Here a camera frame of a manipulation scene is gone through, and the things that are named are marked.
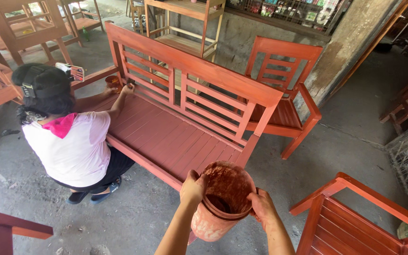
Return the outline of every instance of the paint bucket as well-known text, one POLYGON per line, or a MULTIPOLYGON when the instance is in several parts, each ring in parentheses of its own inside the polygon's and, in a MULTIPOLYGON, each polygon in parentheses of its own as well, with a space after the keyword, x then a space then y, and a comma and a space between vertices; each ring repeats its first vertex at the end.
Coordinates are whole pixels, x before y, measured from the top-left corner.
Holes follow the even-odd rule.
POLYGON ((119 78, 117 75, 110 75, 105 78, 106 86, 110 89, 112 88, 117 88, 117 90, 114 93, 119 94, 122 91, 122 85, 119 82, 119 78))
POLYGON ((207 174, 206 196, 193 215, 191 229, 200 239, 219 240, 251 211, 248 194, 256 192, 253 179, 241 167, 229 161, 216 161, 201 174, 207 174))

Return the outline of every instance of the pink bandana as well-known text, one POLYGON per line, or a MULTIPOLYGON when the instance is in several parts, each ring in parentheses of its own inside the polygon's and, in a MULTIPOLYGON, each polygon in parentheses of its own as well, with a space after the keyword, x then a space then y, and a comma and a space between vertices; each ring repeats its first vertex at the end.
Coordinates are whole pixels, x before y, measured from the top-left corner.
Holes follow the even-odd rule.
POLYGON ((42 125, 43 129, 50 130, 55 136, 64 139, 72 128, 73 120, 78 113, 71 113, 65 117, 54 119, 47 124, 42 125))

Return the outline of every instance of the black hair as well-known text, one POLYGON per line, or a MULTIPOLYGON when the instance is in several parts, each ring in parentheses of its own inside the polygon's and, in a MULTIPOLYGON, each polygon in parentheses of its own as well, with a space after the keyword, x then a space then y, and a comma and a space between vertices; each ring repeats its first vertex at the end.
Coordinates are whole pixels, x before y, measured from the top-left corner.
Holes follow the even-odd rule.
POLYGON ((39 63, 24 64, 13 72, 12 81, 14 84, 21 86, 32 66, 41 66, 46 69, 43 73, 34 78, 31 84, 34 90, 47 89, 52 86, 57 86, 58 84, 62 84, 68 89, 65 89, 64 92, 59 95, 48 98, 24 97, 23 101, 25 104, 17 108, 17 118, 20 124, 26 125, 33 121, 32 118, 28 117, 28 113, 43 118, 48 118, 51 114, 66 115, 71 113, 75 105, 75 99, 70 94, 71 87, 69 77, 61 69, 39 63))

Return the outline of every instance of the smartphone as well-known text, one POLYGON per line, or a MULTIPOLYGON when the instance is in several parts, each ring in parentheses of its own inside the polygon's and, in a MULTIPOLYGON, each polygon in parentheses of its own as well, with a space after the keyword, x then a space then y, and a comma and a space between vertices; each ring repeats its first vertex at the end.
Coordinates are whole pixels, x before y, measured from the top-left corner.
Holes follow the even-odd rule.
POLYGON ((84 81, 84 69, 82 67, 64 63, 56 63, 55 66, 68 74, 71 81, 84 81))

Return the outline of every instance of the hand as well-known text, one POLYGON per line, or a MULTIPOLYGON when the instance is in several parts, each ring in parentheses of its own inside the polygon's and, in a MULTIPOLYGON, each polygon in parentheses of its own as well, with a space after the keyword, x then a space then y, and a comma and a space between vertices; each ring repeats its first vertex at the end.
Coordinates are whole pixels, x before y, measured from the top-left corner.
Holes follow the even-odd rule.
POLYGON ((127 95, 133 95, 135 93, 135 85, 133 83, 125 85, 122 88, 122 92, 127 95))
POLYGON ((200 177, 195 170, 190 170, 180 189, 180 203, 190 203, 193 206, 198 206, 204 199, 207 183, 208 176, 206 174, 200 177))
POLYGON ((108 97, 108 96, 110 96, 111 94, 114 94, 114 93, 116 93, 117 92, 117 88, 109 88, 109 87, 106 87, 105 86, 105 89, 104 89, 104 91, 102 92, 102 94, 105 96, 105 97, 108 97))
POLYGON ((251 201, 253 207, 250 215, 262 223, 262 229, 265 231, 266 225, 279 220, 279 216, 267 191, 260 188, 256 189, 258 190, 258 194, 252 192, 246 198, 251 201))

